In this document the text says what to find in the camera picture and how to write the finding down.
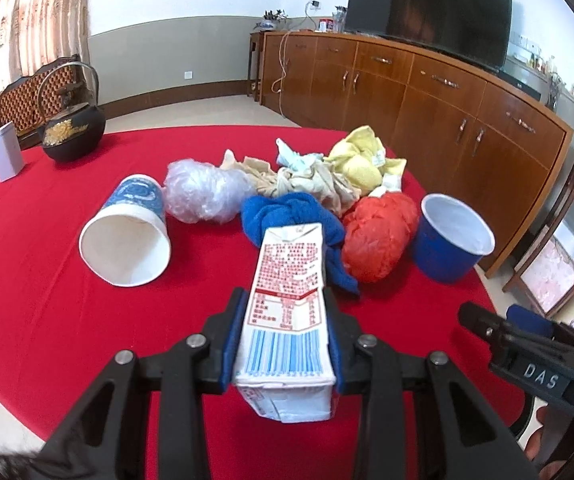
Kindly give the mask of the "white red milk carton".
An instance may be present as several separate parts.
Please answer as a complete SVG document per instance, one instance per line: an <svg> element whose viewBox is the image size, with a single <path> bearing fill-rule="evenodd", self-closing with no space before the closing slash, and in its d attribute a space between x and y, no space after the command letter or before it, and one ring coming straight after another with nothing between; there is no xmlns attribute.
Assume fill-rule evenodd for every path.
<svg viewBox="0 0 574 480"><path fill-rule="evenodd" d="M333 416L323 241L319 223L267 229L249 292L233 385L283 424Z"/></svg>

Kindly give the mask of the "yellow towel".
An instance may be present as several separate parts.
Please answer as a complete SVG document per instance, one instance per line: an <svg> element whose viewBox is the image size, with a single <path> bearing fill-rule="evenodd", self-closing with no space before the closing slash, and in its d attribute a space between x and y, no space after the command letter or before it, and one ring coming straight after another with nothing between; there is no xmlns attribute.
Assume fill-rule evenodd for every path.
<svg viewBox="0 0 574 480"><path fill-rule="evenodd" d="M369 126L352 130L324 157L337 174L361 192L361 196L381 197L402 191L407 160L388 158L383 142Z"/></svg>

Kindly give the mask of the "clear plastic bag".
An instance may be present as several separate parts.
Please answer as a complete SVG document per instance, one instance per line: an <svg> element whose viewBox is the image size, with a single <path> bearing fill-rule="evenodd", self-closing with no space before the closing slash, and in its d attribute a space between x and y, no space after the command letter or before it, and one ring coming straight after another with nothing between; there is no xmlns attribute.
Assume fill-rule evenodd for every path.
<svg viewBox="0 0 574 480"><path fill-rule="evenodd" d="M191 158L170 162L162 187L165 211L184 223L230 222L257 189L243 171Z"/></svg>

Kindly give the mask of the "blue towel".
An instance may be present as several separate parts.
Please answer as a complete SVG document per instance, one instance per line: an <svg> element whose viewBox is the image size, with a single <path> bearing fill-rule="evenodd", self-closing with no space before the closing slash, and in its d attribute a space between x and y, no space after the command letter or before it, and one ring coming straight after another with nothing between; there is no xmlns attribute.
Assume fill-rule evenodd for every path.
<svg viewBox="0 0 574 480"><path fill-rule="evenodd" d="M346 292L353 295L360 293L357 279L345 270L341 260L345 228L313 195L291 192L275 198L251 196L241 205L240 219L243 232L257 247L262 245L267 229L319 223L324 235L326 278Z"/></svg>

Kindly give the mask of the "pink floral cushion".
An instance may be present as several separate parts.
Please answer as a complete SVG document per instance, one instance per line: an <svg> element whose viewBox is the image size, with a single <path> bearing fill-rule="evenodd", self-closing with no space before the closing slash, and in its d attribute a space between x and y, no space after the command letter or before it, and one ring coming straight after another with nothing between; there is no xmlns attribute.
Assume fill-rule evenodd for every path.
<svg viewBox="0 0 574 480"><path fill-rule="evenodd" d="M521 279L537 304L548 313L574 285L574 260L556 237L552 237Z"/></svg>

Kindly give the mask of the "blue plastic cup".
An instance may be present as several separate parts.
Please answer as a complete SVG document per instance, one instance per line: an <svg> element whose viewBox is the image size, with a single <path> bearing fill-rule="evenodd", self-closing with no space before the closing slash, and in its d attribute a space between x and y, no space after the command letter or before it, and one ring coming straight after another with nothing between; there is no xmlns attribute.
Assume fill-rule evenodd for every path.
<svg viewBox="0 0 574 480"><path fill-rule="evenodd" d="M467 204L440 193L423 198L412 256L428 278L453 284L494 249L492 230Z"/></svg>

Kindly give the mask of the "wooden sideboard cabinet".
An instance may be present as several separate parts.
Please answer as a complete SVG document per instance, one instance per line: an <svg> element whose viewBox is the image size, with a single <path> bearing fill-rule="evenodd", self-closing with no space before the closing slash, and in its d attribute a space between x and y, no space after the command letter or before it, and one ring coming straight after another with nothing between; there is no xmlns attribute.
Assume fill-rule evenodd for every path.
<svg viewBox="0 0 574 480"><path fill-rule="evenodd" d="M541 210L573 130L484 70L428 49L331 32L269 32L260 101L304 127L372 127L428 193L484 219L493 275Z"/></svg>

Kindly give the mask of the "white blue paper cup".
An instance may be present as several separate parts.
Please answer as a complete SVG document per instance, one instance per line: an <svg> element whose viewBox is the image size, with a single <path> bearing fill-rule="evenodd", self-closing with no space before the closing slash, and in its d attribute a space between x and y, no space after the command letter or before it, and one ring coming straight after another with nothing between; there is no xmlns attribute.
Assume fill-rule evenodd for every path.
<svg viewBox="0 0 574 480"><path fill-rule="evenodd" d="M142 286L159 278L171 259L159 183L146 174L122 179L83 226L78 247L83 262L112 286Z"/></svg>

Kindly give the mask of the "beige crumpled cloth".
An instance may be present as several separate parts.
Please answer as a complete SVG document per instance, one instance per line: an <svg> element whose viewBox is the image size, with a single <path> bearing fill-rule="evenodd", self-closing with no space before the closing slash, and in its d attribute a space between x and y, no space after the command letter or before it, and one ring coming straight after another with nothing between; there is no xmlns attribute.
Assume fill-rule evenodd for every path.
<svg viewBox="0 0 574 480"><path fill-rule="evenodd" d="M243 171L257 193L264 197L278 198L296 192L310 194L336 217L342 217L361 197L360 190L345 176L334 172L329 162L320 160L304 170L281 167L275 171L266 160L245 157L240 162L231 150L226 150L220 168Z"/></svg>

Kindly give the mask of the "light blue cloth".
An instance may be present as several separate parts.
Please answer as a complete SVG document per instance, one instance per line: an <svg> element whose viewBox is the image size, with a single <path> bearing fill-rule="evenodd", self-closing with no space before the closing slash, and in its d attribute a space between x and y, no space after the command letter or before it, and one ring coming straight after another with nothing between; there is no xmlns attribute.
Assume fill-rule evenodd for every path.
<svg viewBox="0 0 574 480"><path fill-rule="evenodd" d="M278 166L287 167L296 172L309 170L316 162L321 162L324 155L321 153L300 154L294 151L286 142L278 138L275 140L277 147L276 163Z"/></svg>

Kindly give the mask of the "white box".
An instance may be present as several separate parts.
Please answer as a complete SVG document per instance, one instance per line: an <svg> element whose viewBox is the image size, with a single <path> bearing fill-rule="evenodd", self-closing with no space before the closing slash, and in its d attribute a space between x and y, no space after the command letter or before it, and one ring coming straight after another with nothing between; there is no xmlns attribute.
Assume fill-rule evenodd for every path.
<svg viewBox="0 0 574 480"><path fill-rule="evenodd" d="M16 177L24 166L16 127L7 122L0 127L0 182Z"/></svg>

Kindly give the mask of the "black iron teapot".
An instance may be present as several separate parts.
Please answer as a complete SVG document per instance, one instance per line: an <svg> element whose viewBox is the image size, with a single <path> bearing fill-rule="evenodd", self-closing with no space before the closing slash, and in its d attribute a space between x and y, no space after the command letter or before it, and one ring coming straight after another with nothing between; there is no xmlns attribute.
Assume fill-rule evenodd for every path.
<svg viewBox="0 0 574 480"><path fill-rule="evenodd" d="M78 104L68 104L56 115L48 118L43 106L42 94L56 74L67 67L89 70L93 79L93 90L89 97ZM98 106L100 80L97 71L88 63L71 61L49 72L40 82L37 92L37 108L44 121L44 133L41 138L42 150L54 162L74 162L91 154L105 132L106 117Z"/></svg>

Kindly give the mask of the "black television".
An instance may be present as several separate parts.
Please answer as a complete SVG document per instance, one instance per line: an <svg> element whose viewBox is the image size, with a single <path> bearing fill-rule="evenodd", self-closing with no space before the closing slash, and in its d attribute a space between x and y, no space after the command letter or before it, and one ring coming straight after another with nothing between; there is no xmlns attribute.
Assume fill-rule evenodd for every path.
<svg viewBox="0 0 574 480"><path fill-rule="evenodd" d="M499 70L505 63L512 0L349 0L345 29L416 44Z"/></svg>

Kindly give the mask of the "wooden lattice bench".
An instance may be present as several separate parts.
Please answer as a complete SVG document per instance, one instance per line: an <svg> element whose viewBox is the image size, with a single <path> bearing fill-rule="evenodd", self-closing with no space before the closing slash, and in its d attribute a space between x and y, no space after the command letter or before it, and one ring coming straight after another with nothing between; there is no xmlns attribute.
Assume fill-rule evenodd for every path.
<svg viewBox="0 0 574 480"><path fill-rule="evenodd" d="M9 84L0 94L0 127L12 122L17 131L20 148L32 148L40 143L39 133L45 121L39 113L37 95L45 78L42 106L51 118L70 104L84 101L88 88L82 68L62 65L80 61L80 55L64 56L38 69L32 76L23 76Z"/></svg>

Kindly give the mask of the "small dark side table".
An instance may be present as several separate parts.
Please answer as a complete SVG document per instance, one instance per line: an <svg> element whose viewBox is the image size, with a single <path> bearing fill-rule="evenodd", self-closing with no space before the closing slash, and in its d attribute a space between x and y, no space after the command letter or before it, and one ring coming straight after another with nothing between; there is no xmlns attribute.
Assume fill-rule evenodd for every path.
<svg viewBox="0 0 574 480"><path fill-rule="evenodd" d="M247 62L247 96L252 96L255 102L260 99L264 47L264 32L256 30L249 36Z"/></svg>

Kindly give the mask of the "potted plant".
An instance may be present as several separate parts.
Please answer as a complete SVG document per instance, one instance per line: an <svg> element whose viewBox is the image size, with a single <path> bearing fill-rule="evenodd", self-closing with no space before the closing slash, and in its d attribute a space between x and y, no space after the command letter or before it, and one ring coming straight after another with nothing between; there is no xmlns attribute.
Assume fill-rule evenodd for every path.
<svg viewBox="0 0 574 480"><path fill-rule="evenodd" d="M263 18L255 24L255 30L271 32L272 30L282 29L287 24L287 21L288 15L284 10L268 10L264 12Z"/></svg>

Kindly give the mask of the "beige curtain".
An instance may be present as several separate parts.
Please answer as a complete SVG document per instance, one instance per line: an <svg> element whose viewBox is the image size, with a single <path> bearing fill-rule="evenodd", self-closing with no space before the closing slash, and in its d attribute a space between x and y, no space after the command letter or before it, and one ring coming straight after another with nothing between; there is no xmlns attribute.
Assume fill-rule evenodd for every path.
<svg viewBox="0 0 574 480"><path fill-rule="evenodd" d="M89 0L0 0L0 93L57 58L88 62Z"/></svg>

